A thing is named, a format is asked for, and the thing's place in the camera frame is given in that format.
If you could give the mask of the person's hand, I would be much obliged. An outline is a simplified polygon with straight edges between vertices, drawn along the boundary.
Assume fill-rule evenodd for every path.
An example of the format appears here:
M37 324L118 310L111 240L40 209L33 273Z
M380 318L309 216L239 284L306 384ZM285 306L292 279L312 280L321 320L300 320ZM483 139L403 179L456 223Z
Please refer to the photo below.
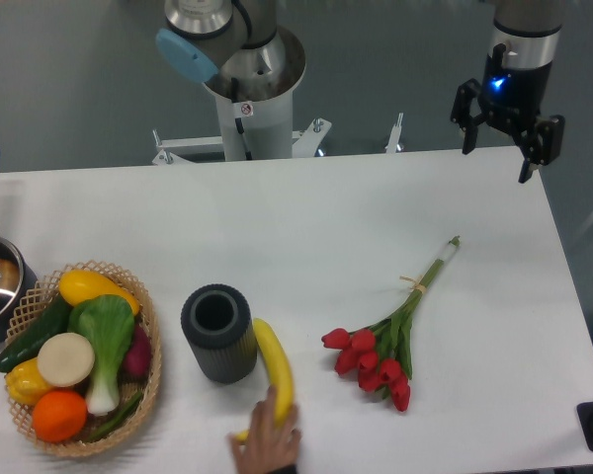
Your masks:
M264 474L289 464L297 465L301 441L298 407L293 406L286 424L278 428L274 422L275 404L276 390L271 385L266 398L251 412L246 442L240 444L234 435L228 438L237 473Z

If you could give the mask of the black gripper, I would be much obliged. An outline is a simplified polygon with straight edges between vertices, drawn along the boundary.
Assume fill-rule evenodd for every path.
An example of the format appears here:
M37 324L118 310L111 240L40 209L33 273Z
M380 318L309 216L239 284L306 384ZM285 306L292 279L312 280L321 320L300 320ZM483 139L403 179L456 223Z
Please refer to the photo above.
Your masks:
M475 149L478 128L485 119L504 133L520 133L517 146L524 160L518 182L525 184L536 170L559 156L565 117L539 117L551 63L513 68L508 66L508 53L506 43L495 45L486 59L481 85L469 79L458 87L450 120L464 134L464 155ZM474 116L471 107L477 98L481 112Z

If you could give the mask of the black sleeve forearm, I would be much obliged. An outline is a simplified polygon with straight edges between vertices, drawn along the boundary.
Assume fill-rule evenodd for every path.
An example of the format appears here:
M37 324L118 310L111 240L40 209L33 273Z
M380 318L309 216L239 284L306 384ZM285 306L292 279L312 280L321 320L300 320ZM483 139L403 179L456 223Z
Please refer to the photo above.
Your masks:
M268 471L265 474L297 474L297 466L295 464L289 464L289 465Z

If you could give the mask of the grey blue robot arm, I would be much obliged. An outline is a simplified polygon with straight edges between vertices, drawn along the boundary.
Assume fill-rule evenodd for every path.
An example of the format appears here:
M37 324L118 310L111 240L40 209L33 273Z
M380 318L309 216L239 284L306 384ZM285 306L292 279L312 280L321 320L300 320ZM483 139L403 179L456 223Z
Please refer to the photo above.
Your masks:
M496 1L482 80L459 86L450 116L474 150L482 124L523 155L519 180L560 154L565 120L541 103L562 27L562 1ZM212 94L228 161L312 157L330 125L293 131L293 91L305 71L302 44L277 23L273 1L168 1L155 38L165 61Z

